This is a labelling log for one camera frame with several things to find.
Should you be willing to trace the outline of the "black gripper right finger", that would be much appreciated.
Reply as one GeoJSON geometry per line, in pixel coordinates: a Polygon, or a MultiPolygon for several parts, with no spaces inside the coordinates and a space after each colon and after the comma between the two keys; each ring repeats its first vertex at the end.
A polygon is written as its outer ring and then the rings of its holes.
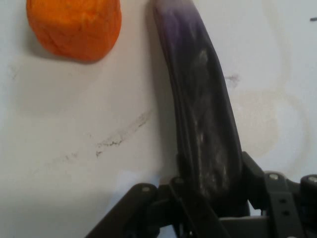
{"type": "Polygon", "coordinates": [[[293,182],[278,172],[264,172],[243,152],[243,185],[254,209],[268,219],[273,238],[317,236],[317,176],[293,182]]]}

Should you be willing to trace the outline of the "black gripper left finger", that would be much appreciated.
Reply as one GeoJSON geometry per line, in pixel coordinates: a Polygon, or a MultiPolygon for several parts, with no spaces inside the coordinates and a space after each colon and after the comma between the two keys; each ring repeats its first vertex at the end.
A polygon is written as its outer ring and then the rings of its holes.
{"type": "Polygon", "coordinates": [[[178,238],[228,238],[230,235],[208,201],[179,177],[169,184],[131,187],[89,238],[156,238],[172,226],[178,238]]]}

